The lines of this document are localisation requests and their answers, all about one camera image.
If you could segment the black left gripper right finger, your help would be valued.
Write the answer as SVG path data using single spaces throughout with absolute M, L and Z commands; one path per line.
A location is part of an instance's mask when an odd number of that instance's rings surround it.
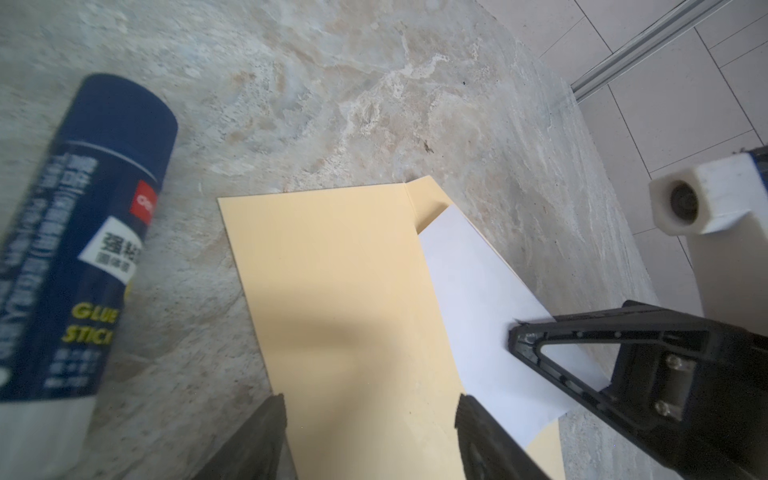
M 467 480 L 549 478 L 475 397 L 460 395 L 454 427 Z

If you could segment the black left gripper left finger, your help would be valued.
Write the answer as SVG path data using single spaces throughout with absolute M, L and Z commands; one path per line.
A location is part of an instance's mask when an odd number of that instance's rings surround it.
M 282 394 L 268 397 L 194 480 L 275 480 L 287 428 Z

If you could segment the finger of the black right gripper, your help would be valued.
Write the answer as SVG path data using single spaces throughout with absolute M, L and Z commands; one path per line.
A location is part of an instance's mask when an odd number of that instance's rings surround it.
M 767 339 L 637 301 L 517 324 L 509 352 L 685 479 L 767 475 Z

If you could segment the yellow paper envelope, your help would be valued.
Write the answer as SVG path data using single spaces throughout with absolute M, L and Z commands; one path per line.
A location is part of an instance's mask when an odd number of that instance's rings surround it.
M 437 182 L 219 206 L 298 476 L 462 478 L 466 391 L 418 237 L 455 206 Z M 524 448 L 562 478 L 558 419 Z

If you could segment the white letter blue border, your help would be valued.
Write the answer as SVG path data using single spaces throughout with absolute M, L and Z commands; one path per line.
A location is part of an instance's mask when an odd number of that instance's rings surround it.
M 512 327 L 551 315 L 457 207 L 446 208 L 418 237 L 466 393 L 528 446 L 575 406 L 507 348 Z

